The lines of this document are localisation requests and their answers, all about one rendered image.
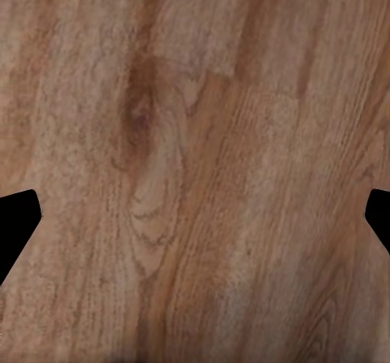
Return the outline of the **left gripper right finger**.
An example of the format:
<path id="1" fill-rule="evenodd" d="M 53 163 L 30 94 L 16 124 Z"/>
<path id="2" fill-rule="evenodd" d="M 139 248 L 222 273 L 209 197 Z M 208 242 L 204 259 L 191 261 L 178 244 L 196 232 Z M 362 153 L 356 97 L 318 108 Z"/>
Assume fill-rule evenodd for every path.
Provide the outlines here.
<path id="1" fill-rule="evenodd" d="M 390 253 L 390 192 L 372 190 L 367 201 L 365 216 Z"/>

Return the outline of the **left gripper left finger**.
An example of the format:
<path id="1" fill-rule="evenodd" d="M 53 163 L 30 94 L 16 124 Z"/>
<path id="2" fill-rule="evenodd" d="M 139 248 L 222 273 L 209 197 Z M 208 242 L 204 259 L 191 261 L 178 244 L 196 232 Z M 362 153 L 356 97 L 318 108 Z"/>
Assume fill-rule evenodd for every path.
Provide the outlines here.
<path id="1" fill-rule="evenodd" d="M 0 198 L 0 284 L 40 221 L 41 208 L 32 188 Z"/>

